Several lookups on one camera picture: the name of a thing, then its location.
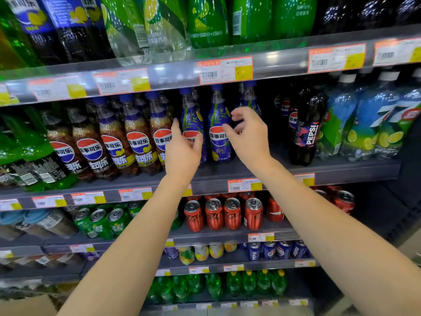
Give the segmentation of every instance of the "green plastic bottle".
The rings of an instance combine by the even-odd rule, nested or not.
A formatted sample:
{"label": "green plastic bottle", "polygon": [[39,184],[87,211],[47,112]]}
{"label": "green plastic bottle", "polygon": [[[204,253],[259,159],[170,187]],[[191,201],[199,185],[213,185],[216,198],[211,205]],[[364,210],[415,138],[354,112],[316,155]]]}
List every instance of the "green plastic bottle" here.
{"label": "green plastic bottle", "polygon": [[208,285],[209,294],[213,300],[218,301],[222,297],[222,281],[218,273],[211,273],[206,275],[206,285]]}
{"label": "green plastic bottle", "polygon": [[22,146],[22,158],[30,162],[48,189],[70,188],[77,182],[77,176],[67,169],[48,141],[21,119],[10,115],[3,115],[3,118]]}
{"label": "green plastic bottle", "polygon": [[171,281],[171,276],[156,277],[156,280],[158,284],[158,290],[161,294],[162,303],[174,303],[173,282]]}
{"label": "green plastic bottle", "polygon": [[275,0],[273,33],[276,40],[308,36],[316,17],[317,0]]}
{"label": "green plastic bottle", "polygon": [[143,10],[135,0],[101,0],[108,41],[117,58],[149,53]]}
{"label": "green plastic bottle", "polygon": [[174,52],[187,48],[184,6],[184,0],[143,0],[146,34],[155,52]]}
{"label": "green plastic bottle", "polygon": [[161,295],[159,293],[159,285],[156,277],[152,282],[151,288],[149,288],[149,292],[146,294],[146,302],[152,305],[161,303]]}
{"label": "green plastic bottle", "polygon": [[287,288],[288,282],[285,278],[285,272],[278,269],[272,274],[272,290],[277,296],[283,296]]}
{"label": "green plastic bottle", "polygon": [[195,49],[228,45],[225,0],[189,0],[187,26]]}
{"label": "green plastic bottle", "polygon": [[272,0],[234,0],[232,42],[253,43],[269,40]]}
{"label": "green plastic bottle", "polygon": [[257,290],[261,294],[269,293],[271,283],[272,277],[267,269],[257,272]]}
{"label": "green plastic bottle", "polygon": [[186,303],[190,291],[185,275],[173,276],[173,292],[177,297],[177,303]]}
{"label": "green plastic bottle", "polygon": [[243,272],[243,289],[247,296],[251,296],[256,288],[256,275],[253,271]]}
{"label": "green plastic bottle", "polygon": [[22,148],[7,135],[0,133],[0,180],[1,185],[16,184],[29,192],[45,189],[41,178],[22,159]]}
{"label": "green plastic bottle", "polygon": [[241,276],[237,272],[227,273],[227,287],[231,296],[238,296],[241,288]]}
{"label": "green plastic bottle", "polygon": [[187,282],[189,284],[189,290],[192,293],[200,293],[203,291],[203,278],[200,274],[187,275]]}

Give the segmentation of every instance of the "plastic bottle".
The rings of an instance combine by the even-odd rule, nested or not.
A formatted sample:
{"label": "plastic bottle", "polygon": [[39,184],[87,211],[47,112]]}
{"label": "plastic bottle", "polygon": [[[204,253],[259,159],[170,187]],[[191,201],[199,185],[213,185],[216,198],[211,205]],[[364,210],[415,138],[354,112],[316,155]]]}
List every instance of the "plastic bottle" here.
{"label": "plastic bottle", "polygon": [[208,286],[209,294],[213,300],[218,301],[222,297],[222,281],[218,273],[206,274],[206,284]]}
{"label": "plastic bottle", "polygon": [[6,0],[40,61],[45,65],[67,63],[69,58],[41,0]]}
{"label": "plastic bottle", "polygon": [[187,23],[195,49],[229,45],[225,0],[189,0]]}
{"label": "plastic bottle", "polygon": [[43,0],[70,63],[107,58],[82,0]]}
{"label": "plastic bottle", "polygon": [[106,180],[119,175],[117,167],[99,136],[98,127],[88,121],[78,107],[68,106],[66,109],[73,125],[72,134],[75,143],[95,175]]}
{"label": "plastic bottle", "polygon": [[1,185],[18,185],[28,192],[40,192],[45,183],[33,167],[22,159],[22,148],[7,135],[0,133]]}
{"label": "plastic bottle", "polygon": [[157,53],[187,49],[187,22],[180,0],[143,0],[146,34]]}
{"label": "plastic bottle", "polygon": [[94,173],[80,150],[76,148],[71,128],[49,110],[42,111],[41,115],[47,127],[47,139],[67,169],[80,180],[91,180]]}
{"label": "plastic bottle", "polygon": [[238,296],[241,288],[241,275],[238,272],[227,273],[227,287],[231,296]]}
{"label": "plastic bottle", "polygon": [[50,143],[17,117],[3,115],[3,118],[22,146],[22,158],[30,162],[48,189],[70,188],[77,182],[77,176],[66,168]]}
{"label": "plastic bottle", "polygon": [[257,272],[257,290],[261,294],[269,293],[271,283],[272,276],[267,269],[262,269]]}
{"label": "plastic bottle", "polygon": [[161,293],[162,302],[164,304],[174,303],[173,282],[171,276],[156,277],[158,290]]}
{"label": "plastic bottle", "polygon": [[92,98],[97,107],[99,132],[114,164],[121,174],[136,175],[139,168],[136,157],[130,148],[129,142],[121,122],[108,108],[107,98],[98,96]]}
{"label": "plastic bottle", "polygon": [[421,22],[421,0],[393,0],[392,25],[402,26]]}
{"label": "plastic bottle", "polygon": [[146,294],[146,303],[154,305],[161,303],[161,295],[159,292],[159,284],[157,277],[154,278],[149,292]]}
{"label": "plastic bottle", "polygon": [[275,0],[275,39],[308,36],[312,32],[318,0]]}
{"label": "plastic bottle", "polygon": [[[31,46],[29,36],[22,31],[18,20],[5,0],[0,0],[0,29],[9,41],[10,46],[27,66],[35,67],[42,65]],[[13,56],[7,57],[6,61],[10,59],[13,60]]]}
{"label": "plastic bottle", "polygon": [[285,278],[285,272],[282,269],[278,269],[272,273],[272,290],[278,296],[283,296],[288,286],[288,282]]}
{"label": "plastic bottle", "polygon": [[256,275],[253,271],[243,272],[243,289],[246,296],[251,296],[256,287]]}
{"label": "plastic bottle", "polygon": [[100,0],[81,0],[83,7],[88,13],[92,22],[95,36],[100,42],[98,45],[101,47],[105,58],[115,58],[114,53],[110,47],[107,31],[105,29],[105,22],[102,15],[101,1]]}
{"label": "plastic bottle", "polygon": [[254,87],[256,86],[257,81],[245,81],[243,96],[241,98],[241,106],[248,106],[253,109],[259,116],[262,115],[260,107],[257,104],[257,97],[254,93]]}
{"label": "plastic bottle", "polygon": [[421,68],[415,69],[412,78],[409,84],[398,88],[399,101],[378,131],[377,158],[392,158],[399,152],[403,139],[421,112]]}
{"label": "plastic bottle", "polygon": [[234,0],[232,42],[253,43],[269,40],[272,0]]}
{"label": "plastic bottle", "polygon": [[134,107],[133,94],[122,94],[119,98],[123,103],[127,140],[136,155],[140,170],[149,174],[159,172],[162,167],[156,145],[152,140],[149,124]]}
{"label": "plastic bottle", "polygon": [[161,161],[162,167],[165,169],[165,145],[168,144],[173,137],[171,132],[173,121],[167,115],[165,106],[161,104],[158,92],[147,92],[146,98],[150,101],[151,134],[157,146],[158,157]]}
{"label": "plastic bottle", "polygon": [[353,15],[353,0],[329,0],[318,34],[346,32]]}
{"label": "plastic bottle", "polygon": [[186,303],[190,291],[185,275],[173,276],[173,292],[177,298],[177,303]]}
{"label": "plastic bottle", "polygon": [[386,26],[392,13],[391,0],[365,0],[357,14],[354,30],[378,29]]}
{"label": "plastic bottle", "polygon": [[203,291],[203,278],[200,274],[187,275],[186,278],[191,293],[197,294]]}
{"label": "plastic bottle", "polygon": [[318,156],[323,160],[338,154],[344,126],[357,107],[355,77],[356,74],[342,74],[338,86],[329,95],[328,108],[316,143]]}
{"label": "plastic bottle", "polygon": [[326,110],[326,100],[321,86],[314,86],[299,97],[297,128],[289,151],[292,164],[309,165],[313,160],[320,121]]}
{"label": "plastic bottle", "polygon": [[208,114],[209,137],[212,147],[212,158],[218,162],[231,158],[231,143],[222,128],[222,124],[230,123],[231,115],[224,104],[222,84],[214,84],[211,88],[213,95],[211,99],[212,105]]}
{"label": "plastic bottle", "polygon": [[203,135],[202,157],[200,163],[208,161],[208,144],[204,133],[203,117],[199,108],[192,99],[192,91],[189,88],[181,88],[182,95],[182,122],[183,136],[194,142],[198,133]]}
{"label": "plastic bottle", "polygon": [[399,100],[394,87],[399,72],[382,71],[378,82],[360,96],[354,125],[344,138],[340,154],[349,161],[364,160],[371,156],[378,140],[378,130],[393,113]]}
{"label": "plastic bottle", "polygon": [[123,65],[138,62],[132,56],[149,53],[143,9],[135,0],[101,0],[105,27],[111,48]]}

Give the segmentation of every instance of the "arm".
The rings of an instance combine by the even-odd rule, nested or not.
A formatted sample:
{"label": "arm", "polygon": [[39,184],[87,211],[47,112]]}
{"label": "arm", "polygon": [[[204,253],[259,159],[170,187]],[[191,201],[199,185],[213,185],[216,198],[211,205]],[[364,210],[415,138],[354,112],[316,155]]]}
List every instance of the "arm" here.
{"label": "arm", "polygon": [[166,175],[152,198],[76,287],[59,316],[137,316],[155,277],[176,209],[200,163],[203,136],[192,147],[174,119]]}
{"label": "arm", "polygon": [[238,157],[269,189],[311,253],[355,307],[363,315],[418,315],[420,269],[273,159],[267,126],[254,111],[240,107],[232,112],[232,119],[244,119],[234,130],[223,125]]}

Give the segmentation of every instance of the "pepsi logo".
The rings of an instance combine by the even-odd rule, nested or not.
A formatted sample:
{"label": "pepsi logo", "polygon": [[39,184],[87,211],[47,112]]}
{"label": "pepsi logo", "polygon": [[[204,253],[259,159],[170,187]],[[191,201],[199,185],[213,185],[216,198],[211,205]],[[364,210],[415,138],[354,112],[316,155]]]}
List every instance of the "pepsi logo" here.
{"label": "pepsi logo", "polygon": [[123,144],[118,138],[110,135],[101,135],[101,138],[111,156],[116,157],[124,154]]}
{"label": "pepsi logo", "polygon": [[173,138],[173,133],[167,128],[161,128],[154,133],[154,141],[157,147],[165,151],[165,145],[167,145]]}
{"label": "pepsi logo", "polygon": [[183,136],[187,138],[189,141],[194,142],[196,139],[197,134],[199,134],[199,131],[184,131]]}
{"label": "pepsi logo", "polygon": [[413,120],[418,116],[418,114],[420,114],[420,112],[421,112],[421,109],[417,109],[417,108],[410,109],[402,113],[402,118],[404,120]]}
{"label": "pepsi logo", "polygon": [[102,145],[93,138],[82,138],[76,143],[80,152],[90,161],[95,161],[102,156]]}
{"label": "pepsi logo", "polygon": [[75,158],[75,150],[69,144],[55,141],[50,144],[63,162],[69,163]]}
{"label": "pepsi logo", "polygon": [[297,127],[297,118],[298,118],[298,112],[297,111],[292,112],[290,114],[290,117],[289,117],[289,120],[288,120],[289,123],[290,123],[290,127],[292,127],[292,128]]}
{"label": "pepsi logo", "polygon": [[149,137],[142,132],[129,132],[127,133],[127,139],[131,148],[136,153],[146,153],[150,151],[149,145]]}
{"label": "pepsi logo", "polygon": [[225,146],[228,142],[227,135],[225,134],[222,126],[213,126],[209,129],[210,141],[215,146]]}

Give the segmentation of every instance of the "price label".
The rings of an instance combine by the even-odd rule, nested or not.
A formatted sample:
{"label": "price label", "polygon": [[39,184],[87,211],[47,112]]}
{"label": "price label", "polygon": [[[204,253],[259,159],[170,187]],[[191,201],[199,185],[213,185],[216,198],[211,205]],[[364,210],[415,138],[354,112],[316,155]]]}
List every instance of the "price label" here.
{"label": "price label", "polygon": [[262,189],[263,185],[259,179],[242,179],[228,181],[229,193],[261,191]]}
{"label": "price label", "polygon": [[183,196],[193,196],[193,190],[192,190],[191,184],[189,184],[189,187],[187,187],[187,190],[184,192]]}
{"label": "price label", "polygon": [[374,45],[373,66],[421,62],[421,38],[388,39]]}
{"label": "price label", "polygon": [[79,75],[31,80],[28,82],[28,88],[38,102],[86,97],[86,91]]}
{"label": "price label", "polygon": [[309,51],[308,73],[331,72],[362,68],[366,44],[325,47]]}
{"label": "price label", "polygon": [[253,58],[251,56],[201,61],[197,62],[196,65],[199,68],[201,85],[253,79]]}
{"label": "price label", "polygon": [[0,258],[13,258],[12,251],[0,251]]}
{"label": "price label", "polygon": [[203,311],[205,309],[211,309],[212,308],[212,303],[199,303],[196,304],[196,309],[199,311]]}
{"label": "price label", "polygon": [[165,247],[174,247],[174,239],[167,239]]}
{"label": "price label", "polygon": [[307,298],[289,299],[292,306],[308,306],[309,300]]}
{"label": "price label", "polygon": [[19,103],[19,99],[9,95],[6,84],[0,84],[0,106],[17,103]]}
{"label": "price label", "polygon": [[241,302],[241,307],[259,307],[259,302],[256,300]]}
{"label": "price label", "polygon": [[146,68],[93,73],[92,76],[101,95],[124,94],[151,90],[148,71]]}
{"label": "price label", "polygon": [[22,205],[16,198],[13,200],[0,200],[0,212],[13,211],[14,209],[22,209]]}
{"label": "price label", "polygon": [[294,174],[294,177],[303,182],[305,186],[314,186],[314,181],[316,180],[315,173],[307,173],[307,174]]}
{"label": "price label", "polygon": [[206,274],[209,272],[209,267],[189,267],[189,274]]}
{"label": "price label", "polygon": [[90,253],[95,251],[92,244],[69,245],[72,253]]}
{"label": "price label", "polygon": [[221,308],[236,308],[236,307],[237,307],[237,302],[221,303]]}
{"label": "price label", "polygon": [[63,195],[32,197],[32,201],[36,208],[67,206],[67,202]]}
{"label": "price label", "polygon": [[224,272],[244,271],[244,265],[224,265]]}
{"label": "price label", "polygon": [[162,306],[162,311],[176,311],[178,310],[177,305],[164,305]]}
{"label": "price label", "polygon": [[122,202],[149,200],[153,195],[152,187],[131,188],[118,192]]}
{"label": "price label", "polygon": [[252,233],[248,234],[248,242],[273,242],[275,240],[275,233]]}
{"label": "price label", "polygon": [[298,267],[316,267],[317,262],[315,260],[296,260],[295,268]]}
{"label": "price label", "polygon": [[159,269],[155,273],[155,277],[159,276],[171,276],[171,271],[169,269]]}
{"label": "price label", "polygon": [[262,306],[279,306],[277,300],[262,300]]}
{"label": "price label", "polygon": [[71,195],[75,205],[106,203],[104,192],[74,193]]}

